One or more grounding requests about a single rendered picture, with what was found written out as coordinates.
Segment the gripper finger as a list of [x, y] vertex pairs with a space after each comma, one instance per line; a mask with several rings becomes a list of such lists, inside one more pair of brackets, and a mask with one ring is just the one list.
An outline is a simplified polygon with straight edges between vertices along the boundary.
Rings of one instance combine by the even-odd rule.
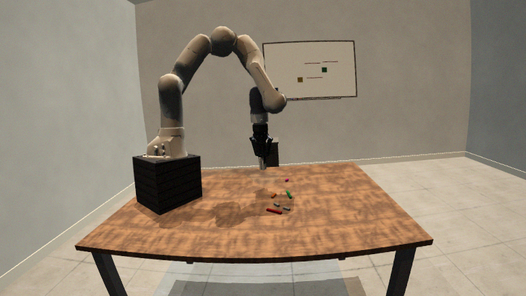
[[261, 158], [262, 150], [261, 150], [261, 144], [258, 140], [258, 136], [256, 136], [256, 139], [254, 138], [254, 136], [250, 137], [249, 139], [252, 142], [252, 147], [254, 149], [255, 156], [259, 157], [259, 165], [260, 165], [260, 170], [261, 170], [262, 169], [262, 158]]
[[266, 169], [266, 157], [269, 156], [270, 153], [270, 146], [272, 143], [273, 138], [270, 138], [267, 136], [267, 143], [266, 141], [263, 142], [263, 137], [260, 136], [260, 144], [261, 144], [261, 150], [262, 150], [262, 170]]

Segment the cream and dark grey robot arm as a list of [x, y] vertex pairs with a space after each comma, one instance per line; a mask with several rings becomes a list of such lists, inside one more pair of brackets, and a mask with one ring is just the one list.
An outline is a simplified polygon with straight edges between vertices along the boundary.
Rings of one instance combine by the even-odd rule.
[[278, 114], [283, 111], [287, 98], [273, 87], [265, 72], [264, 57], [258, 46], [248, 35], [237, 36], [226, 26], [219, 26], [213, 30], [211, 38], [199, 34], [192, 39], [176, 60], [171, 73], [159, 79], [161, 128], [158, 129], [158, 136], [148, 144], [147, 154], [143, 154], [143, 158], [176, 159], [188, 156], [184, 139], [182, 95], [209, 53], [226, 57], [232, 51], [256, 84], [249, 92], [251, 123], [266, 124], [268, 113]]

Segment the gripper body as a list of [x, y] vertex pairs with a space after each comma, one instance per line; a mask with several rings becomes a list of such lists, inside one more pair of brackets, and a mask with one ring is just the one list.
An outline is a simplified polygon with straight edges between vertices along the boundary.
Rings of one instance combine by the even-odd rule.
[[260, 142], [260, 136], [263, 137], [263, 142], [267, 140], [268, 136], [268, 124], [253, 124], [253, 136], [256, 139], [256, 136], [258, 136], [258, 140]]

